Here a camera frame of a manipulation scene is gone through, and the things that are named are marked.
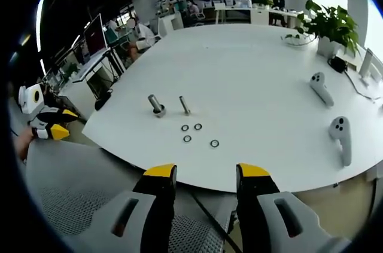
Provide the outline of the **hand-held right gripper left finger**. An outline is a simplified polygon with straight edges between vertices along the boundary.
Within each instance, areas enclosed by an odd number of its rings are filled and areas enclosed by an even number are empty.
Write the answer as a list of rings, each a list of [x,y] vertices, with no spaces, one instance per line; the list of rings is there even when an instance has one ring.
[[[167,252],[174,219],[177,166],[152,167],[92,216],[79,235],[65,237],[71,252]]]

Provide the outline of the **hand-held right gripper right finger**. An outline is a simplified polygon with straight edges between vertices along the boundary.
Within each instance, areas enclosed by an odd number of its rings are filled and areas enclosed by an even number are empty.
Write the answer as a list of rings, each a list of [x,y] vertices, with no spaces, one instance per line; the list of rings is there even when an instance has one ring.
[[[326,232],[318,215],[261,167],[237,164],[236,196],[244,252],[342,252],[350,244]]]

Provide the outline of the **person's left hand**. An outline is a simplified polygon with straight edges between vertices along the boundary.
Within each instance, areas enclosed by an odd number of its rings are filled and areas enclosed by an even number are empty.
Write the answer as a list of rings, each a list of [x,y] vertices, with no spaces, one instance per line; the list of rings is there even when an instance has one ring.
[[[28,156],[29,145],[35,139],[31,128],[26,128],[19,136],[14,138],[14,149],[21,161],[25,161]]]

